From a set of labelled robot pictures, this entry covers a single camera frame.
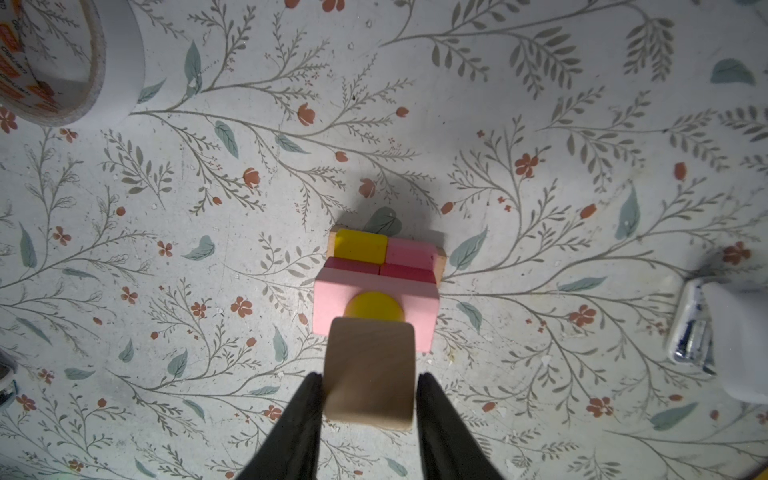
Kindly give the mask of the yellow cylinder block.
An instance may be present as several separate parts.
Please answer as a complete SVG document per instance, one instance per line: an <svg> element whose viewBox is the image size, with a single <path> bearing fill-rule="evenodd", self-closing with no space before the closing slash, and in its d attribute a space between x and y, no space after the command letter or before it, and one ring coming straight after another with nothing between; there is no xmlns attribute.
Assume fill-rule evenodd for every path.
<svg viewBox="0 0 768 480"><path fill-rule="evenodd" d="M346 305L344 316L366 320L404 322L400 304L390 295L369 291L353 297Z"/></svg>

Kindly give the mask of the light pink rectangular block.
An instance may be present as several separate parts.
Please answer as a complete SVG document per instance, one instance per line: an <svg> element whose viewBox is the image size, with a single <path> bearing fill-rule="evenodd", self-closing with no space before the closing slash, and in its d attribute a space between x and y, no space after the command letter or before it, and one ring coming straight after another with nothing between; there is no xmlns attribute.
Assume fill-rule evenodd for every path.
<svg viewBox="0 0 768 480"><path fill-rule="evenodd" d="M439 309L434 283L324 267L314 281L312 331L326 336L341 317L404 322L414 329L416 350L428 353Z"/></svg>

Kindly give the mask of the small magenta cube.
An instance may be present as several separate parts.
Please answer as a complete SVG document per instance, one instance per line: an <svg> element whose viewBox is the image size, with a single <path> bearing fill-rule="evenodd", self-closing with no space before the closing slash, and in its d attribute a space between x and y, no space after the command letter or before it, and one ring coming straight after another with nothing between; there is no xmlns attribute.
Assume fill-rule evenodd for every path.
<svg viewBox="0 0 768 480"><path fill-rule="evenodd" d="M378 275L380 265L375 263L362 262L357 260L344 259L339 257L329 257L326 259L325 268Z"/></svg>

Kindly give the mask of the roll of clear tape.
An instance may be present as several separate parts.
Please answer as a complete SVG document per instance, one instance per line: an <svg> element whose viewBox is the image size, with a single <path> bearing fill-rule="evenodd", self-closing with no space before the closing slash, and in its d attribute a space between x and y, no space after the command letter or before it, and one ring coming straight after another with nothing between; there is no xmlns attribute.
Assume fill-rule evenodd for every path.
<svg viewBox="0 0 768 480"><path fill-rule="evenodd" d="M43 127L112 127L137 106L144 80L130 2L2 2L2 109Z"/></svg>

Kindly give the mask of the white mini stapler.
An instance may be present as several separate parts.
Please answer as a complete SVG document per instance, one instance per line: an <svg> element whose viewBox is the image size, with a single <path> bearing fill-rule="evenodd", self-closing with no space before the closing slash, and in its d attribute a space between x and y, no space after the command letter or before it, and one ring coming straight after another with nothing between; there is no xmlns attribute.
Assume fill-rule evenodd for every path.
<svg viewBox="0 0 768 480"><path fill-rule="evenodd" d="M683 286L667 358L714 376L742 402L767 403L767 288L699 277Z"/></svg>

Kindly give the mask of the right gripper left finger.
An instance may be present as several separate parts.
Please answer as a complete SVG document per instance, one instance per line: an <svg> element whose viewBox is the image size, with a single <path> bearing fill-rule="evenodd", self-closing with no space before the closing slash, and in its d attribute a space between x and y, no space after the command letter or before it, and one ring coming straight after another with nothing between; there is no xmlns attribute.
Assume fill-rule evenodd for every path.
<svg viewBox="0 0 768 480"><path fill-rule="evenodd" d="M310 373L236 479L315 479L323 406L322 375Z"/></svg>

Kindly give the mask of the plain wood rectangular block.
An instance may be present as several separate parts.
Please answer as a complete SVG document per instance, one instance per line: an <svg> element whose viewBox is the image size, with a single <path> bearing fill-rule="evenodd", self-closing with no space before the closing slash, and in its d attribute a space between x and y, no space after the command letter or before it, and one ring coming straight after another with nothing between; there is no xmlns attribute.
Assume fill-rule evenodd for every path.
<svg viewBox="0 0 768 480"><path fill-rule="evenodd" d="M433 273L434 273L436 284L440 285L442 282L446 264L447 264L447 255L446 255L446 252L441 247L436 247L435 251L436 253L434 256Z"/></svg>

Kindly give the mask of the plain wood cylinder block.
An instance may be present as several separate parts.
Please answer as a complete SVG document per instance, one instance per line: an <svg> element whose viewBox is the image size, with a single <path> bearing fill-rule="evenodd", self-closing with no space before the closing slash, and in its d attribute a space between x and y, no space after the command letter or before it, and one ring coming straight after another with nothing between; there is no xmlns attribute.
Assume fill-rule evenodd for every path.
<svg viewBox="0 0 768 480"><path fill-rule="evenodd" d="M333 320L323 370L328 420L408 430L415 381L412 325L351 317Z"/></svg>

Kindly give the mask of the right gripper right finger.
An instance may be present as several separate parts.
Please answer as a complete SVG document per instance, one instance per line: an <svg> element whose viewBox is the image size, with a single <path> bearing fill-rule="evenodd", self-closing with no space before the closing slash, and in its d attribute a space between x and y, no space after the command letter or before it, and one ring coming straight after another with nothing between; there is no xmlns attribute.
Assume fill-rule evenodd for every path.
<svg viewBox="0 0 768 480"><path fill-rule="evenodd" d="M425 479L502 479L430 373L419 375L416 415Z"/></svg>

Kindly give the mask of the yellow rectangular block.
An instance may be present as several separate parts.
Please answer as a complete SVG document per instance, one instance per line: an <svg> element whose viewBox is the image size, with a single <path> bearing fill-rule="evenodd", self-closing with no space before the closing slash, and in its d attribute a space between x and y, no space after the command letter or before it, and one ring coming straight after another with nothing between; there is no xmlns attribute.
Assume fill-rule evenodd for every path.
<svg viewBox="0 0 768 480"><path fill-rule="evenodd" d="M382 265L387 256L388 237L342 228L335 232L332 246L333 257Z"/></svg>

